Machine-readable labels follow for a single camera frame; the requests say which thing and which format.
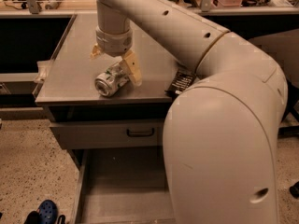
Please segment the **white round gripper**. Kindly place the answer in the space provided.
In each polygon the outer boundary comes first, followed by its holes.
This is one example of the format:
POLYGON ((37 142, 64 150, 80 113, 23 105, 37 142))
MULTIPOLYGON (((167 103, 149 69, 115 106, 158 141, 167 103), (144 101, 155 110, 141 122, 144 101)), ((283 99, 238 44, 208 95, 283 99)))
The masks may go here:
POLYGON ((104 32, 99 27, 96 28, 95 32, 97 44, 93 46, 90 57, 95 59, 102 54, 102 51, 112 57, 121 56, 121 68, 135 86, 140 86, 142 84, 142 75, 139 60, 130 49, 133 44, 132 29, 119 35, 104 32))

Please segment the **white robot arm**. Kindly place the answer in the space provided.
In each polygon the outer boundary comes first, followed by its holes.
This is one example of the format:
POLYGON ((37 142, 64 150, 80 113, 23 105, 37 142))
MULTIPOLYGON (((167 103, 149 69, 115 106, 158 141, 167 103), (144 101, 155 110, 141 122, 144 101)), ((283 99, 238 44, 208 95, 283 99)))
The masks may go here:
POLYGON ((288 96, 278 63, 167 0, 96 1, 104 53, 122 55, 135 23, 199 78, 164 122, 177 224, 278 224, 276 149, 288 96))

